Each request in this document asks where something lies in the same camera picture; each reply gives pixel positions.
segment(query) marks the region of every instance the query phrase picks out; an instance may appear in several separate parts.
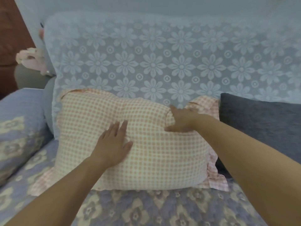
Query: wall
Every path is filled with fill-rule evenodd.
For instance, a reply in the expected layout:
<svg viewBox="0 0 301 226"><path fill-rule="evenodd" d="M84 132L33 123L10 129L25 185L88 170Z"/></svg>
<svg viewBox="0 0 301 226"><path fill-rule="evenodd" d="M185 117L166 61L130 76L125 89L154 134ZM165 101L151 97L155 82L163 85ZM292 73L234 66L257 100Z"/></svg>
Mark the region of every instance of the wall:
<svg viewBox="0 0 301 226"><path fill-rule="evenodd" d="M291 14L300 17L301 0L15 0L36 46L40 22L51 14L67 10L135 11L165 15L263 15Z"/></svg>

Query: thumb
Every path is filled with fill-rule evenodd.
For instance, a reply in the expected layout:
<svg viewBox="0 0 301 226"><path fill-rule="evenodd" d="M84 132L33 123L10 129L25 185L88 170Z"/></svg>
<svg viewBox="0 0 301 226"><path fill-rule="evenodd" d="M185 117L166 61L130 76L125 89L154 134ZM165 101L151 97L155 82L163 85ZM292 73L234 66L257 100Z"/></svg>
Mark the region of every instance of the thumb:
<svg viewBox="0 0 301 226"><path fill-rule="evenodd" d="M171 125L171 126L168 126L168 127L165 127L164 130L166 132L178 132L178 128L176 127L176 125Z"/></svg>
<svg viewBox="0 0 301 226"><path fill-rule="evenodd" d="M133 146L133 142L130 141L130 142L127 142L124 147L123 147L123 150L126 152L126 154L131 150Z"/></svg>

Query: wooden door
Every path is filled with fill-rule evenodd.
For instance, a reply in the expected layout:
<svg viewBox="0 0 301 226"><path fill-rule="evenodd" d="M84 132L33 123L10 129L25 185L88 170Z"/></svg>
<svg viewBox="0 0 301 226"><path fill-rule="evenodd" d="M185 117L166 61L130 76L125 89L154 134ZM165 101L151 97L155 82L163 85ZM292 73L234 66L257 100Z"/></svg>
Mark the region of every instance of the wooden door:
<svg viewBox="0 0 301 226"><path fill-rule="evenodd" d="M17 90L16 54L30 47L35 45L15 1L0 0L0 99Z"/></svg>

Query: gray round cushion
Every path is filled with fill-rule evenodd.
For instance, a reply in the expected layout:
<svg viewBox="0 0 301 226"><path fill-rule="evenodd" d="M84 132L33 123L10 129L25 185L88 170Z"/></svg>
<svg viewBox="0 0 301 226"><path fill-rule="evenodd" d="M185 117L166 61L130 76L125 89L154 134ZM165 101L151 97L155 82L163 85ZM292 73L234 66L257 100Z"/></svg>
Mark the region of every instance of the gray round cushion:
<svg viewBox="0 0 301 226"><path fill-rule="evenodd" d="M56 77L51 78L45 86L44 89L44 102L43 109L44 115L46 118L47 125L53 134L53 124L52 124L52 98L53 98L53 89L55 86Z"/></svg>

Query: dark gray pillow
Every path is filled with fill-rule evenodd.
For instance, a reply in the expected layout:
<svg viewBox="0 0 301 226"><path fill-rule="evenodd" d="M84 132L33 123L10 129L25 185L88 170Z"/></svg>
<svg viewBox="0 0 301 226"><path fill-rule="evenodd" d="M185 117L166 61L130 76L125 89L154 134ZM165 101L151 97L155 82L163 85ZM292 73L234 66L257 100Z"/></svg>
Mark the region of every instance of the dark gray pillow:
<svg viewBox="0 0 301 226"><path fill-rule="evenodd" d="M301 104L254 101L222 93L219 119L301 164ZM219 163L219 170L225 169Z"/></svg>
<svg viewBox="0 0 301 226"><path fill-rule="evenodd" d="M55 87L55 79L56 77L51 78L44 89L44 101L43 101L43 109L44 115L46 118L47 125L53 134L53 125L52 125L52 98L53 98L53 89Z"/></svg>

